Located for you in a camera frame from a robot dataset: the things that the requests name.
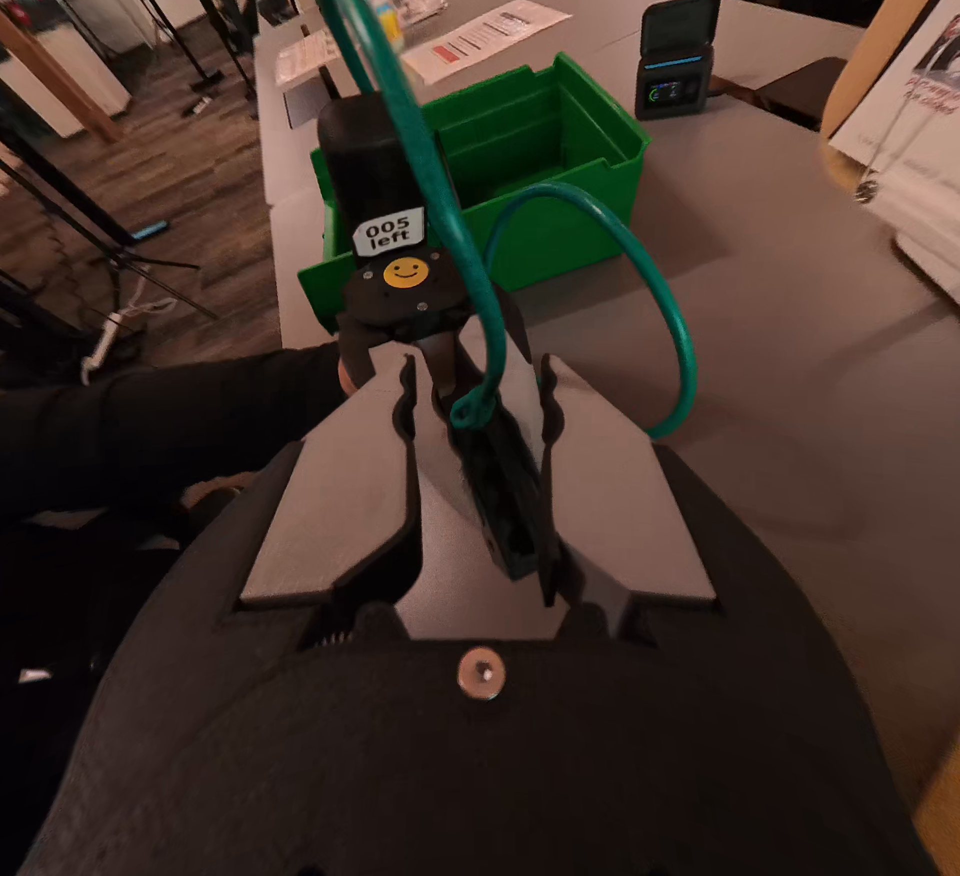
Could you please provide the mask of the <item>black tripod stand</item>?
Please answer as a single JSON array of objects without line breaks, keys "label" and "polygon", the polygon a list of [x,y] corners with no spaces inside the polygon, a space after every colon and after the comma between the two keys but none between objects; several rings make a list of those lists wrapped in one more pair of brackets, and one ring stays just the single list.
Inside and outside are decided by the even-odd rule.
[{"label": "black tripod stand", "polygon": [[219,314],[209,306],[156,274],[156,270],[199,273],[202,270],[199,264],[144,255],[142,246],[170,232],[171,223],[168,220],[158,220],[137,230],[129,230],[48,160],[5,116],[1,122],[1,142],[2,148],[18,160],[18,166],[13,166],[10,158],[2,157],[2,174],[33,198],[46,213],[65,223],[100,255],[107,271],[113,305],[110,315],[104,317],[106,326],[119,329],[120,314],[125,310],[134,318],[139,316],[137,309],[140,307],[140,297],[134,291],[126,294],[123,289],[123,275],[126,273],[135,277],[138,291],[149,285],[159,290],[159,303],[172,302],[175,306],[189,308],[207,320],[219,320]]}]

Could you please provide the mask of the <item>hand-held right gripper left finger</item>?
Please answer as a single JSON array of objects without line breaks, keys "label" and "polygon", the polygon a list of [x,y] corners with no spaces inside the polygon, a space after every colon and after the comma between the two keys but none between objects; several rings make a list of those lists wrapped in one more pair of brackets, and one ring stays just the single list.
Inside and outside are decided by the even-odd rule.
[{"label": "hand-held right gripper left finger", "polygon": [[417,364],[389,353],[304,438],[241,593],[246,606],[329,597],[414,531]]}]

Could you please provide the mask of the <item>person's left forearm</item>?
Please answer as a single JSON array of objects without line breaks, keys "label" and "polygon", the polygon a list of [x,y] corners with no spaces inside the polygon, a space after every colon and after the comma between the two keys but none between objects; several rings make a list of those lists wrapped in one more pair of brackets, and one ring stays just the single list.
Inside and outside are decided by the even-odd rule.
[{"label": "person's left forearm", "polygon": [[345,401],[336,342],[1,399],[2,525],[256,472]]}]

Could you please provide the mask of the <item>white paper sheet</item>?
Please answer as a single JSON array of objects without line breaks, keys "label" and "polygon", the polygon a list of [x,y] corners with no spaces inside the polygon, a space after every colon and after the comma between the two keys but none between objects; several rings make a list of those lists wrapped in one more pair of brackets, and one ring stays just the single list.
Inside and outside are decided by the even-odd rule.
[{"label": "white paper sheet", "polygon": [[531,0],[512,0],[400,56],[405,70],[434,85],[571,19]]},{"label": "white paper sheet", "polygon": [[328,30],[319,30],[284,47],[276,56],[274,82],[285,87],[326,67],[341,57],[339,46]]}]

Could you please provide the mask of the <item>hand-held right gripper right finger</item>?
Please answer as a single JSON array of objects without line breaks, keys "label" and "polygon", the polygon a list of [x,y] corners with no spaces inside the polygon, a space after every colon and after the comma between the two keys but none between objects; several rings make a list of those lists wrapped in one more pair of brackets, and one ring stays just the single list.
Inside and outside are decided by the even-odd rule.
[{"label": "hand-held right gripper right finger", "polygon": [[551,592],[592,606],[612,638],[639,610],[716,593],[653,440],[556,354],[541,362],[541,479],[559,557]]}]

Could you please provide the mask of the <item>wooden support post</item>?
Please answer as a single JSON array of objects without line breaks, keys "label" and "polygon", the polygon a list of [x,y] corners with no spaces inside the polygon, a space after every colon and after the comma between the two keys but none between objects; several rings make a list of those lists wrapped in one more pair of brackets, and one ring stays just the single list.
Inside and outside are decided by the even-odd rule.
[{"label": "wooden support post", "polygon": [[[51,30],[63,24],[67,22],[60,23]],[[68,24],[84,37],[71,22]],[[119,142],[123,131],[115,120],[118,115],[109,116],[104,113],[47,52],[37,38],[37,33],[24,29],[4,10],[1,12],[1,43],[7,53],[6,60],[16,57],[22,61],[40,83],[71,112],[83,127],[84,132],[96,136],[109,145]]]}]

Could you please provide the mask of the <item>white cabinet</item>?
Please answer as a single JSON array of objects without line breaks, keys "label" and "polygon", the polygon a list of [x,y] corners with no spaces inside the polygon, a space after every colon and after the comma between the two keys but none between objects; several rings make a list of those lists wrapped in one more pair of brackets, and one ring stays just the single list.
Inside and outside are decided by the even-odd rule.
[{"label": "white cabinet", "polygon": [[[35,36],[103,113],[115,117],[127,111],[130,93],[72,24],[63,23]],[[1,63],[1,80],[60,138],[68,139],[84,132],[84,127],[63,102],[17,57]]]}]

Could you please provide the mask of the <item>green plastic bin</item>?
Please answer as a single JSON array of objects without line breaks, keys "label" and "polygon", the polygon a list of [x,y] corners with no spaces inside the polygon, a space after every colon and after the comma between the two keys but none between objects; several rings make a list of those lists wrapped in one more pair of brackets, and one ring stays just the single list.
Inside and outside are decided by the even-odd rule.
[{"label": "green plastic bin", "polygon": [[[510,200],[541,182],[576,187],[630,223],[650,138],[569,54],[447,94],[422,113],[478,251]],[[513,292],[620,252],[581,210],[538,198],[510,218],[490,277]],[[316,317],[315,267],[297,279]]]}]

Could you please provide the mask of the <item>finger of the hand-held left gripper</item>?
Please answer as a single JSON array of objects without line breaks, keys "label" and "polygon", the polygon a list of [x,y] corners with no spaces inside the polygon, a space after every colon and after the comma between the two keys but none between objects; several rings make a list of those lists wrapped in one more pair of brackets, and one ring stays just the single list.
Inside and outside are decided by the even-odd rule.
[{"label": "finger of the hand-held left gripper", "polygon": [[[483,375],[487,354],[482,328],[462,328],[459,343],[474,368]],[[540,473],[543,468],[545,441],[544,410],[537,375],[532,362],[524,356],[510,334],[506,337],[506,345],[506,366],[499,384],[500,402],[516,423],[530,451],[535,470]]]},{"label": "finger of the hand-held left gripper", "polygon": [[462,462],[451,445],[448,423],[438,407],[425,355],[412,345],[389,341],[373,349],[373,366],[386,369],[406,356],[414,360],[415,368],[414,456],[424,539],[481,541],[481,521]]}]

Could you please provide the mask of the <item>black network switch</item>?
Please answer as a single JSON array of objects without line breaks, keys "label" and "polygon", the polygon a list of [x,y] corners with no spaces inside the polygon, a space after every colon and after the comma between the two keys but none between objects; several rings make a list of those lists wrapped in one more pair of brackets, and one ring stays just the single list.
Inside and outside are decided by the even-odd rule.
[{"label": "black network switch", "polygon": [[450,426],[449,434],[494,563],[511,582],[535,574],[543,604],[553,606],[563,550],[541,473],[520,425],[496,399],[485,426]]}]

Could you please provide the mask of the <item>instruction sheet on stand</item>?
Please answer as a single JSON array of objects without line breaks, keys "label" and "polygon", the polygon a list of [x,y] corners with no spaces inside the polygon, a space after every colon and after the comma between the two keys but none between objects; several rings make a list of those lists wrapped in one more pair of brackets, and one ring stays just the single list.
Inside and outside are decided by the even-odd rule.
[{"label": "instruction sheet on stand", "polygon": [[835,82],[825,104],[820,135],[834,137],[916,34],[940,0],[883,0]]}]

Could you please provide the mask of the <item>printed instruction sheet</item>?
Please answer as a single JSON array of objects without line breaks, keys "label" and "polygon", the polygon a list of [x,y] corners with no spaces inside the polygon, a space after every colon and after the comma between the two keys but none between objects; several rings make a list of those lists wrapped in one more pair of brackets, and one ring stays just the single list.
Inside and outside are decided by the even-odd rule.
[{"label": "printed instruction sheet", "polygon": [[959,0],[940,0],[836,134],[853,194],[931,281],[959,293]]}]

